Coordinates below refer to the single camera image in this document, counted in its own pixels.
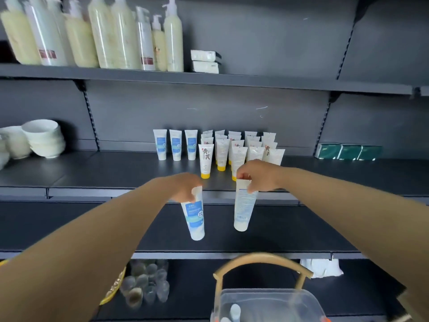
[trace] pump bottle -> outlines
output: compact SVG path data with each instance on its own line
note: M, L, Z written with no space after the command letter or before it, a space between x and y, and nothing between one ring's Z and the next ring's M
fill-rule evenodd
M100 68L114 69L117 67L117 43L110 7L104 0L92 0L88 5L88 14Z
M119 69L139 70L136 21L126 0L115 0L111 6L115 36L118 42L117 66Z
M44 66L67 66L67 58L54 15L48 10L46 0L24 2L37 49Z
M61 44L66 54L67 64L69 66L75 66L75 60L73 58L72 47L70 46L69 38L67 37L66 23L64 20L64 14L61 11L61 0L46 0L48 4L48 10L51 11L54 16L55 23L57 24L58 32L60 33Z
M0 14L12 51L21 64L39 65L40 55L27 16L18 0L5 0Z
M154 71L155 56L149 11L142 7L136 7L136 10L141 68L143 70Z
M164 20L164 31L167 45L167 69L172 72L183 72L183 31L182 22L177 16L176 0L169 0Z
M78 0L70 0L70 14L66 15L66 30L76 64L81 68L97 68L98 58L91 25L83 20Z
M159 18L161 15L154 15L154 21L152 23L152 37L154 44L155 54L155 65L159 71L167 71L167 49L165 34L161 30L161 24Z

